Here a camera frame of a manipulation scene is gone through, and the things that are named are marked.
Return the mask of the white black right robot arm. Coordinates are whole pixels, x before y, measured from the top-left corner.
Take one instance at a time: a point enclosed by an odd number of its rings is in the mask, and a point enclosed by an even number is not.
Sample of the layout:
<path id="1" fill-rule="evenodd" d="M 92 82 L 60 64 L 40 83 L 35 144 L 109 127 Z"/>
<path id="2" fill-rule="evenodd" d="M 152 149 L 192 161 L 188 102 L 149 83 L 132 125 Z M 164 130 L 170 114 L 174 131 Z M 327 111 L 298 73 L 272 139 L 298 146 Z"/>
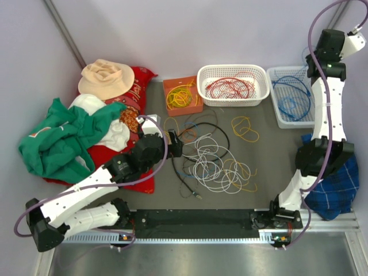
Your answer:
<path id="1" fill-rule="evenodd" d="M 342 120 L 346 65 L 342 59 L 360 51 L 366 40 L 357 27 L 348 33 L 324 29 L 306 57 L 307 77 L 315 100 L 315 122 L 310 142 L 298 149 L 296 172 L 287 188 L 270 202 L 268 219 L 280 228 L 300 220 L 302 201 L 324 178 L 340 169 L 353 155 Z"/>

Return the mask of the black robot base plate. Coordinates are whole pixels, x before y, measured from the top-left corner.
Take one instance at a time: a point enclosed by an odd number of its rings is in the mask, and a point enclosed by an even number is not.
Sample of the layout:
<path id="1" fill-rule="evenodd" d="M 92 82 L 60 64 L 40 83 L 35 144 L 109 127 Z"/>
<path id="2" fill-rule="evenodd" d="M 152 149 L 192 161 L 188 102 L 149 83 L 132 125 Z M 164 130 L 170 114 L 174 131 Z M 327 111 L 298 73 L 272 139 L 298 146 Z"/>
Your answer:
<path id="1" fill-rule="evenodd" d="M 257 237 L 261 229 L 301 229 L 299 213 L 273 216 L 252 209 L 140 209 L 117 223 L 139 239 L 226 239 Z"/>

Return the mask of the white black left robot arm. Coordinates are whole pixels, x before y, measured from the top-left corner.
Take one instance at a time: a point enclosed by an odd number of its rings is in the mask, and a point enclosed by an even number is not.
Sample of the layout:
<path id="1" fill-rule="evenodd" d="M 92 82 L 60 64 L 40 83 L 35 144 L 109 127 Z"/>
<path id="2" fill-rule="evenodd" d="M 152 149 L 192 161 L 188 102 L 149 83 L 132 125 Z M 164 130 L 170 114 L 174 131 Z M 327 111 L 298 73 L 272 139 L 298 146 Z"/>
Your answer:
<path id="1" fill-rule="evenodd" d="M 183 142 L 174 130 L 168 134 L 168 144 L 159 133 L 143 135 L 128 152 L 114 156 L 58 198 L 28 201 L 26 222 L 38 252 L 49 251 L 64 239 L 91 229 L 126 227 L 131 212 L 124 200 L 116 198 L 90 209 L 87 206 L 121 187 L 137 184 L 143 174 L 162 160 L 182 156 Z"/>

